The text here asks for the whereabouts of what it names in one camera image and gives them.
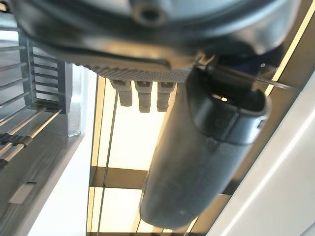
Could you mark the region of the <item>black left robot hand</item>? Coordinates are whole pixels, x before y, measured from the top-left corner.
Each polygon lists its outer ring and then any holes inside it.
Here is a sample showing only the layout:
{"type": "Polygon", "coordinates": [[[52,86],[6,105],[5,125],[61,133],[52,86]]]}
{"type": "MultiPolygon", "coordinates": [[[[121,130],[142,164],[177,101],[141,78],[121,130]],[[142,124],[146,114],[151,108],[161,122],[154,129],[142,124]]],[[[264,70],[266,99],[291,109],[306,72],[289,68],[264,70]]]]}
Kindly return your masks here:
{"type": "Polygon", "coordinates": [[[178,229],[229,184],[256,141],[271,101],[253,88],[277,65],[299,0],[12,0],[21,30],[59,59],[108,78],[123,106],[131,86],[177,94],[153,154],[141,218],[178,229]]]}

